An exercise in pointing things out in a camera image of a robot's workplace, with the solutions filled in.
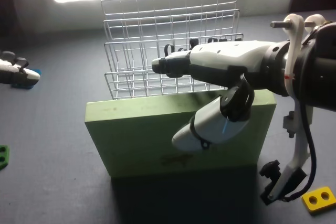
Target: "yellow block with holes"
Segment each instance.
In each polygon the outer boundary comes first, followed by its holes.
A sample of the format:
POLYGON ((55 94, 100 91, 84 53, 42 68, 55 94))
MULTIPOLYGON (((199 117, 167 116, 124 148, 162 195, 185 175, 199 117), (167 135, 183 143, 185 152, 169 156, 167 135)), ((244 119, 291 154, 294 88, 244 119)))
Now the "yellow block with holes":
POLYGON ((327 186, 305 193, 302 200, 311 214, 336 206, 336 198, 327 186))

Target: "green block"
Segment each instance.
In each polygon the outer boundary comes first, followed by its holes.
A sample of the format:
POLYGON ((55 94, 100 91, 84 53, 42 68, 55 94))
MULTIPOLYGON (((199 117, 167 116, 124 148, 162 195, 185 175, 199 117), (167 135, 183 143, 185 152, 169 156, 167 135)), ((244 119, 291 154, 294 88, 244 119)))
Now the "green block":
POLYGON ((0 145, 0 170, 5 168, 9 162, 9 147, 7 145, 0 145))
POLYGON ((198 109, 226 92, 89 102, 85 124, 111 177, 256 164, 276 106, 267 90, 255 91, 249 123, 227 143, 192 153, 179 151, 171 143, 198 109))

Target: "gray table surface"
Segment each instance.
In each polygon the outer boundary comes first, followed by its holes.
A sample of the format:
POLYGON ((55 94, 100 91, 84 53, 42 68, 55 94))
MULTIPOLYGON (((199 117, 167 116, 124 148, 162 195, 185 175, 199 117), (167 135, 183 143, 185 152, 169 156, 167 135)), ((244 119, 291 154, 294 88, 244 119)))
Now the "gray table surface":
MULTIPOLYGON (((336 20, 336 11, 319 13, 336 20)), ((239 31, 245 40, 282 41, 285 33, 269 23, 284 17, 242 18, 239 31)), ((9 166, 0 171, 1 224, 335 223, 336 211, 311 217, 300 199, 268 207, 259 199, 268 182, 257 170, 275 159, 283 168, 293 152, 294 140, 282 128, 293 101, 280 96, 258 167, 111 181, 84 125, 86 103, 110 99, 105 41, 103 31, 78 31, 42 35, 16 49, 42 75, 31 90, 0 86, 0 144, 11 148, 9 166)), ((312 189, 336 193, 335 122, 336 113, 314 110, 312 189)))

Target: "metal wire rack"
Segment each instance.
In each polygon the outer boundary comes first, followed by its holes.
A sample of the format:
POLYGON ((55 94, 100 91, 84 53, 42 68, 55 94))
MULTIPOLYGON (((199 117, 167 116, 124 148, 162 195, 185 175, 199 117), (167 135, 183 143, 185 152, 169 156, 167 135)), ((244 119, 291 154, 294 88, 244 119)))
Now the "metal wire rack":
POLYGON ((238 33, 237 0, 102 0, 110 72, 105 79, 112 99, 224 89, 152 71, 164 46, 189 49, 189 40, 243 39, 238 33))

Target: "green block with holes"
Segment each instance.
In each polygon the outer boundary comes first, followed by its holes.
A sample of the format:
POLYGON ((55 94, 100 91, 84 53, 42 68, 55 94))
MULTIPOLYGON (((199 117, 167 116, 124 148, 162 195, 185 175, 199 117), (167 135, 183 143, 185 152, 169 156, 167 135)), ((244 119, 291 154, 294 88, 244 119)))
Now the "green block with holes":
POLYGON ((9 161, 9 147, 7 145, 0 145, 0 170, 8 165, 9 161))
POLYGON ((132 177, 255 165, 273 116, 271 92, 255 91, 246 127, 230 141, 186 153, 172 136, 226 90, 89 102, 85 125, 111 177, 132 177))

